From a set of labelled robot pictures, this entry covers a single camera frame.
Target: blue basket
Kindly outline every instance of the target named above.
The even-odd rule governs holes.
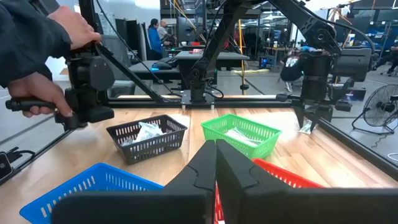
[[[56,189],[23,207],[19,214],[31,223],[50,223],[51,211],[62,198],[84,190],[160,190],[163,186],[123,170],[95,164]]]

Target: green basket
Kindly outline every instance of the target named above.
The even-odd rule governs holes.
[[[241,118],[235,114],[226,114],[201,124],[206,140],[224,139],[250,159],[265,158],[274,150],[278,136],[282,131],[263,124]],[[249,146],[231,138],[225,133],[238,128],[248,138],[261,141],[256,147]]]

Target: person's arm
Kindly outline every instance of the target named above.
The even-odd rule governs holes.
[[[66,55],[71,42],[57,22],[40,15],[26,0],[0,1],[0,85],[47,70],[49,56]]]
[[[280,61],[280,64],[281,64],[282,66],[285,65],[285,63],[286,63],[288,57],[289,57],[288,55],[285,55],[285,56],[282,58],[282,60]]]

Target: floor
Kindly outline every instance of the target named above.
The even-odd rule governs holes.
[[[249,68],[254,68],[256,62],[250,62]],[[381,71],[388,69],[385,65],[379,68],[376,72],[369,72],[367,79],[363,83],[356,83],[357,87],[365,87],[367,89],[366,98],[378,88],[386,84],[398,84],[398,77],[388,77],[380,75]],[[262,72],[262,73],[246,73],[246,79],[250,85],[260,90],[257,91],[253,86],[247,91],[247,95],[275,95],[285,91],[284,83],[278,82],[279,74],[276,72]],[[176,87],[177,81],[173,84],[168,84],[169,88]],[[164,86],[153,85],[151,81],[146,81],[147,85],[151,86],[153,90],[159,94],[167,94],[168,91]],[[62,88],[67,88],[67,82],[58,82]],[[227,72],[225,69],[218,74],[218,88],[223,91],[225,95],[240,95],[241,77],[235,72]],[[143,95],[144,92],[139,88],[136,89],[136,95]],[[299,95],[300,88],[294,89],[293,94]],[[0,89],[0,105],[4,105],[5,101],[9,99],[7,90]],[[344,132],[350,134],[352,137],[363,143],[365,146],[375,150],[376,152],[387,156],[389,153],[398,152],[394,145],[398,142],[397,135],[387,136],[382,138],[377,135],[363,133],[360,131],[353,131],[351,122],[357,117],[363,109],[364,102],[352,102],[353,107],[351,112],[334,111],[332,124],[340,128]],[[23,117],[20,113],[13,113],[6,110],[5,107],[0,107],[0,151],[8,151],[13,147],[20,147],[24,150],[37,151],[47,145],[51,140],[55,139],[63,133],[63,128],[59,124],[55,124],[51,116],[36,116],[31,119]],[[396,126],[396,122],[391,124],[391,127]],[[360,119],[358,126],[368,129],[369,126]],[[23,161],[24,158],[18,160],[16,164]]]

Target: red basket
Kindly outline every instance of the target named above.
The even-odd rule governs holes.
[[[295,175],[292,172],[279,168],[269,162],[262,159],[253,159],[253,162],[259,167],[265,169],[268,173],[278,178],[279,180],[289,184],[294,188],[325,188],[322,185],[316,184],[311,180],[307,180],[299,175]],[[218,195],[218,188],[216,187],[216,206],[215,206],[215,218],[214,223],[218,224],[218,221],[223,221],[223,207],[221,206],[220,196]]]

